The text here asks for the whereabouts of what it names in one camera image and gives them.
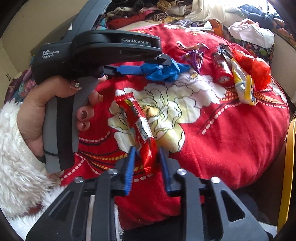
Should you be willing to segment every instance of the yellow strap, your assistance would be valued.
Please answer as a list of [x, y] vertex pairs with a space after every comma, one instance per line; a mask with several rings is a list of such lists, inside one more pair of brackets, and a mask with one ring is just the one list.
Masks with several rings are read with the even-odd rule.
[[292, 122], [290, 123], [287, 135], [283, 190], [281, 194], [281, 206], [279, 210], [277, 232], [281, 230], [288, 219], [293, 181], [295, 133], [296, 119], [292, 120]]

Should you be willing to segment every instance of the red floral blanket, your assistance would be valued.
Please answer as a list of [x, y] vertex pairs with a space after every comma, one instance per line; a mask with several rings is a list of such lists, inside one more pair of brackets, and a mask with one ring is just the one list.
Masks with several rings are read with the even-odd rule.
[[[133, 139], [113, 100], [115, 94], [129, 92], [142, 108], [153, 110], [147, 118], [157, 144], [165, 146], [181, 167], [202, 178], [218, 176], [232, 189], [257, 180], [276, 158], [288, 129], [287, 101], [277, 83], [254, 93], [259, 100], [256, 106], [242, 104], [233, 87], [213, 83], [210, 55], [219, 43], [246, 50], [212, 34], [169, 25], [139, 31], [159, 36], [163, 52], [176, 61], [185, 53], [177, 41], [187, 46], [205, 43], [210, 50], [201, 75], [191, 70], [166, 84], [139, 76], [99, 84], [104, 102], [95, 107], [90, 129], [80, 133], [76, 164], [61, 176], [62, 185], [76, 176], [96, 177], [126, 156]], [[116, 203], [124, 229], [164, 220], [178, 215], [180, 209], [178, 198], [166, 196], [161, 174], [146, 176], [141, 160], [136, 161], [131, 194], [117, 198]]]

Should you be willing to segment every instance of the red plastic bag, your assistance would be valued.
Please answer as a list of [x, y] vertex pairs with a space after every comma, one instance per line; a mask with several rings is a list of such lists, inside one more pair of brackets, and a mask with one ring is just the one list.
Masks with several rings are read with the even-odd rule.
[[234, 49], [232, 51], [233, 57], [239, 63], [239, 65], [246, 71], [248, 74], [251, 74], [251, 69], [255, 58], [251, 55], [245, 54], [242, 51]]
[[215, 52], [211, 55], [211, 60], [215, 70], [214, 82], [225, 87], [233, 85], [233, 75], [223, 55]]
[[256, 90], [264, 90], [271, 82], [271, 70], [268, 63], [261, 58], [256, 58], [251, 69], [251, 77], [255, 82]]
[[271, 70], [268, 63], [261, 58], [254, 58], [236, 49], [234, 49], [232, 53], [243, 70], [251, 75], [255, 82], [255, 89], [266, 89], [267, 85], [271, 82]]

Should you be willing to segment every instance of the white flower print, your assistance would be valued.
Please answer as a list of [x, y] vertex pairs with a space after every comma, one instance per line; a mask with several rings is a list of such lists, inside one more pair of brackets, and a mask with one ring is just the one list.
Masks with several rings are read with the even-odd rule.
[[269, 85], [272, 87], [273, 91], [281, 97], [283, 102], [287, 103], [287, 99], [286, 99], [285, 94], [281, 91], [278, 84], [273, 79], [271, 79], [271, 83]]
[[[219, 104], [219, 98], [225, 97], [226, 89], [213, 83], [211, 76], [200, 76], [190, 70], [181, 74], [174, 83], [149, 83], [142, 91], [124, 88], [116, 90], [115, 95], [130, 92], [146, 113], [157, 144], [175, 153], [181, 151], [185, 142], [185, 133], [180, 124], [196, 122], [200, 109], [210, 103]], [[134, 140], [115, 101], [109, 111], [114, 116], [108, 119], [108, 125], [116, 129], [114, 138], [118, 147], [128, 153]]]

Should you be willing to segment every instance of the purple candy wrapper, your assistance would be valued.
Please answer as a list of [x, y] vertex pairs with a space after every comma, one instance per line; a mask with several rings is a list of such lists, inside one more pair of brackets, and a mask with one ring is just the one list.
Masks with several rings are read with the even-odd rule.
[[190, 50], [188, 53], [184, 54], [181, 59], [186, 60], [190, 66], [198, 73], [200, 74], [200, 68], [203, 64], [203, 51], [198, 50]]

